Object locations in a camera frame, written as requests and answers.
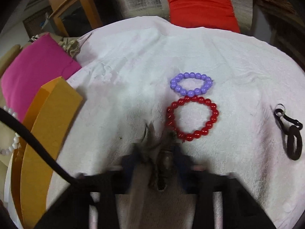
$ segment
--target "magenta pillow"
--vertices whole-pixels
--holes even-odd
[[[3,74],[1,87],[6,104],[23,121],[42,85],[60,76],[67,80],[80,69],[79,63],[46,34],[21,51]]]

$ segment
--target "clear ring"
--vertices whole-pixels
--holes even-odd
[[[276,105],[275,108],[274,108],[274,111],[277,110],[277,109],[281,109],[283,111],[281,113],[280,112],[275,112],[275,114],[277,116],[282,117],[282,116],[285,115],[286,109],[285,109],[283,104],[279,103],[278,105]]]

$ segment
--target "black cable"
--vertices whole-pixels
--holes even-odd
[[[18,120],[16,120],[9,113],[0,108],[0,121],[11,128],[13,131],[19,134],[37,154],[49,165],[57,174],[63,179],[75,187],[80,187],[78,180],[70,176],[56,161],[50,156],[50,154],[43,148],[34,135]]]
[[[278,116],[278,114],[283,115],[282,117],[289,121],[290,123],[294,124],[291,127],[289,127],[289,130],[287,130],[281,121],[281,117]],[[288,117],[286,114],[283,114],[283,110],[280,108],[277,108],[274,110],[274,117],[280,124],[280,127],[284,134],[288,136],[287,138],[287,156],[291,160],[298,160],[301,157],[302,154],[302,148],[303,148],[303,142],[302,142],[302,136],[300,134],[300,130],[303,128],[303,124],[300,123],[298,120],[294,120],[290,117]],[[294,137],[296,137],[296,150],[294,150]]]

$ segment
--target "red cushion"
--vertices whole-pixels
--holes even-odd
[[[207,27],[240,33],[231,0],[168,0],[170,22],[186,28]]]
[[[79,63],[46,34],[25,48],[3,74],[1,87],[6,104],[23,121],[42,85],[60,76],[67,80],[80,69]]]

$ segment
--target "red bead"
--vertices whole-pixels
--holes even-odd
[[[207,122],[205,123],[205,127],[206,127],[207,129],[211,129],[211,128],[213,127],[213,122],[212,122],[212,121],[207,121]]]
[[[166,121],[166,125],[169,127],[175,127],[175,121],[173,121],[173,120]]]
[[[213,110],[213,115],[216,115],[216,116],[218,116],[219,115],[219,112],[218,112],[218,110],[217,109],[215,109],[215,110]]]
[[[194,136],[194,138],[199,139],[201,136],[201,131],[199,131],[199,130],[194,131],[193,136]]]
[[[204,103],[205,103],[206,105],[210,106],[211,100],[210,100],[210,99],[205,99]]]
[[[212,115],[211,118],[210,118],[210,121],[215,123],[217,121],[217,116],[216,115]]]
[[[201,134],[202,134],[203,136],[206,136],[206,135],[208,135],[208,133],[209,133],[209,130],[208,130],[208,128],[206,128],[206,127],[203,127],[203,128],[201,129]]]
[[[166,112],[167,112],[167,113],[173,113],[172,107],[167,107]]]
[[[191,98],[191,101],[193,101],[193,102],[198,101],[198,97],[197,97],[196,95],[194,95],[194,96]]]
[[[178,100],[178,106],[183,106],[184,103],[185,103],[184,99],[180,98],[180,99]]]
[[[178,132],[178,139],[185,139],[185,134],[183,132]]]
[[[171,107],[173,109],[176,109],[178,107],[178,103],[177,102],[172,102]]]
[[[175,119],[175,116],[173,115],[173,113],[167,113],[167,115],[166,115],[166,118],[168,119],[168,120],[174,120]]]
[[[217,106],[216,106],[215,103],[211,103],[211,104],[210,104],[210,107],[211,107],[212,110],[214,110],[214,109],[216,109]]]
[[[185,102],[190,102],[191,101],[191,98],[190,97],[188,97],[187,95],[184,97],[184,101]]]
[[[200,104],[204,104],[204,98],[203,98],[202,96],[199,96],[199,97],[198,97],[198,102],[199,102]]]
[[[193,136],[191,133],[188,133],[188,134],[186,135],[185,139],[186,139],[187,141],[192,141],[192,140],[194,139],[194,136]]]

